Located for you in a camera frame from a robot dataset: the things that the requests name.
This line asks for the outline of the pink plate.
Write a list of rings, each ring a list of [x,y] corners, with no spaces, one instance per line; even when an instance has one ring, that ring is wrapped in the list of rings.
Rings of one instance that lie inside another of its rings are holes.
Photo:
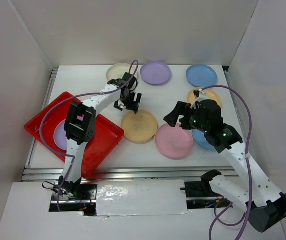
[[[182,129],[178,124],[175,127],[163,124],[157,130],[154,140],[157,149],[163,155],[172,159],[186,157],[194,146],[191,131]]]

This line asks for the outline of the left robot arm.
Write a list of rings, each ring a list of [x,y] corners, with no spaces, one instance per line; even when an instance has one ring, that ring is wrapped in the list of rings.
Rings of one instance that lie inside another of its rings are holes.
[[[67,137],[67,153],[61,176],[59,189],[71,200],[82,193],[82,162],[88,142],[95,136],[96,118],[108,106],[122,111],[126,109],[135,114],[139,111],[142,94],[136,94],[137,78],[126,72],[122,78],[108,81],[106,86],[90,98],[70,104],[64,123]]]

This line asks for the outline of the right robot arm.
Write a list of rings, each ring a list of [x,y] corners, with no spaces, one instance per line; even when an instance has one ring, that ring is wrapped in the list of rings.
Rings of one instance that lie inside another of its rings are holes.
[[[221,107],[214,100],[196,101],[194,104],[178,101],[164,121],[171,127],[180,123],[184,130],[202,132],[246,184],[243,189],[219,171],[211,170],[201,177],[200,189],[204,195],[219,194],[244,212],[249,212],[249,223],[260,233],[286,218],[286,193],[245,152],[246,144],[242,137],[234,127],[224,123]]]

